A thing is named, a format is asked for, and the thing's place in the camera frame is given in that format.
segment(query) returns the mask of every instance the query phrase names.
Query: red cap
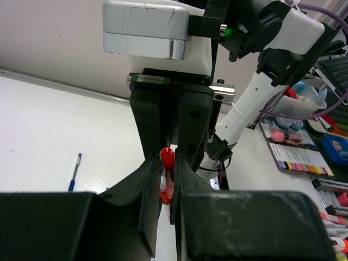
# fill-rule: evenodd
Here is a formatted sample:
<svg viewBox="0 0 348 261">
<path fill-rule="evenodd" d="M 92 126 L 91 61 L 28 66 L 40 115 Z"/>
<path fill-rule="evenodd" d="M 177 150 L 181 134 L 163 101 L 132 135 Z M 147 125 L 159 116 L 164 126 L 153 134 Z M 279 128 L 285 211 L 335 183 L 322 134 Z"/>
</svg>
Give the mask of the red cap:
<svg viewBox="0 0 348 261">
<path fill-rule="evenodd" d="M 163 148 L 159 153 L 159 158 L 163 163 L 163 167 L 169 172 L 174 171 L 174 157 L 174 151 L 169 147 Z"/>
<path fill-rule="evenodd" d="M 291 88 L 285 92 L 285 95 L 287 95 L 293 99 L 297 99 L 296 92 Z"/>
<path fill-rule="evenodd" d="M 343 253 L 347 253 L 348 252 L 348 241 L 343 239 L 343 242 L 344 242 L 344 245 L 345 245 Z"/>
<path fill-rule="evenodd" d="M 165 205 L 169 205 L 170 204 L 170 200 L 168 198 L 167 192 L 165 191 L 160 191 L 159 192 L 159 196 L 161 197 L 162 203 Z"/>
</svg>

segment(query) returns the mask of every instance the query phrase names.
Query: black cable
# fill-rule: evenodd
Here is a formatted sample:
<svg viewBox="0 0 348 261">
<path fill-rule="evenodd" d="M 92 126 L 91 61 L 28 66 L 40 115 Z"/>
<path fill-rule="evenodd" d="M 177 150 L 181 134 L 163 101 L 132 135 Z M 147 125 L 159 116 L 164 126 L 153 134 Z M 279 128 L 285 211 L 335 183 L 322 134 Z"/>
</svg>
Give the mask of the black cable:
<svg viewBox="0 0 348 261">
<path fill-rule="evenodd" d="M 271 113 L 272 111 L 274 111 L 274 109 L 277 107 L 278 103 L 281 101 L 281 99 L 282 99 L 283 96 L 284 96 L 284 95 L 280 96 L 280 97 L 278 98 L 278 100 L 271 106 L 271 108 L 269 108 L 269 110 L 268 110 L 269 113 Z M 261 122 L 261 120 L 263 120 L 263 119 L 266 118 L 266 117 L 267 117 L 267 114 L 264 114 L 264 115 L 256 122 L 256 124 L 254 125 L 254 129 L 255 129 L 256 125 L 259 124 L 259 122 Z"/>
<path fill-rule="evenodd" d="M 313 78 L 315 78 L 315 75 L 304 77 L 304 80 L 309 80 L 309 79 L 313 79 Z"/>
<path fill-rule="evenodd" d="M 220 19 L 221 23 L 225 22 L 227 10 L 231 0 L 208 0 L 207 6 L 204 9 L 203 16 Z M 211 79 L 214 79 L 216 57 L 218 53 L 219 39 L 212 39 L 212 72 Z"/>
<path fill-rule="evenodd" d="M 206 169 L 205 167 L 198 167 L 200 170 L 205 170 L 205 171 L 225 171 L 228 167 L 229 167 L 229 165 L 231 164 L 231 161 L 232 161 L 232 157 L 230 157 L 229 159 L 228 159 L 228 164 L 227 164 L 227 166 L 224 168 L 224 169 L 222 169 L 222 170 L 219 170 L 219 169 L 216 169 L 216 170 L 211 170 L 211 169 Z"/>
<path fill-rule="evenodd" d="M 253 122 L 251 122 L 251 126 L 249 126 L 248 128 L 249 128 L 249 129 L 255 129 L 255 128 L 256 128 L 256 125 L 260 122 L 260 120 L 262 120 L 263 118 L 265 118 L 265 116 L 266 116 L 266 114 L 264 114 L 264 115 L 262 116 L 262 114 L 259 113 L 259 115 L 257 116 L 257 118 L 256 118 Z"/>
</svg>

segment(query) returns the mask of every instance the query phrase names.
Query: silver metal housing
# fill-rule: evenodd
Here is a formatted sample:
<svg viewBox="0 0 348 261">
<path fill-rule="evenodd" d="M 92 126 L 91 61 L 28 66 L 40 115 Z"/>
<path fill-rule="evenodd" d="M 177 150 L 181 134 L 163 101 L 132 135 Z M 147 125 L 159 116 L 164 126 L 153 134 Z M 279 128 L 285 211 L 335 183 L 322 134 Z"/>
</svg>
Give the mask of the silver metal housing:
<svg viewBox="0 0 348 261">
<path fill-rule="evenodd" d="M 190 13 L 165 4 L 109 1 L 103 4 L 104 51 L 183 60 Z"/>
</svg>

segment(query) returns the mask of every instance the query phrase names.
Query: red-capped test tube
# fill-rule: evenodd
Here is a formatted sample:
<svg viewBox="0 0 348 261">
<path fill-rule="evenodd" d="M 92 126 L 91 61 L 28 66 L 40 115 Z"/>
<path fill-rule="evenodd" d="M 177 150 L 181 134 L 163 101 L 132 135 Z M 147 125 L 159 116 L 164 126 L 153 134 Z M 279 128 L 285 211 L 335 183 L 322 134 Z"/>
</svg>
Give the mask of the red-capped test tube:
<svg viewBox="0 0 348 261">
<path fill-rule="evenodd" d="M 174 194 L 174 151 L 169 147 L 163 148 L 159 153 L 159 158 L 162 166 L 160 196 L 164 204 L 169 204 Z"/>
</svg>

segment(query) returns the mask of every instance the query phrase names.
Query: white cable tie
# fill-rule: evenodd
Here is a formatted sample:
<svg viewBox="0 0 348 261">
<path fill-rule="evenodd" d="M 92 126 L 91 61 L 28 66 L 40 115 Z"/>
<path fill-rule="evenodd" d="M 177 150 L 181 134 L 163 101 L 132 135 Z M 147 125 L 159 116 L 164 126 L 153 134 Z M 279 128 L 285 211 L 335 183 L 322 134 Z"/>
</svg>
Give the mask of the white cable tie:
<svg viewBox="0 0 348 261">
<path fill-rule="evenodd" d="M 300 2 L 301 2 L 301 0 L 293 0 L 293 3 L 290 6 L 295 7 L 295 6 L 299 5 Z"/>
<path fill-rule="evenodd" d="M 302 12 L 301 12 L 299 6 L 298 5 L 295 5 L 295 6 L 296 6 L 296 9 L 300 12 L 300 15 L 302 15 Z"/>
</svg>

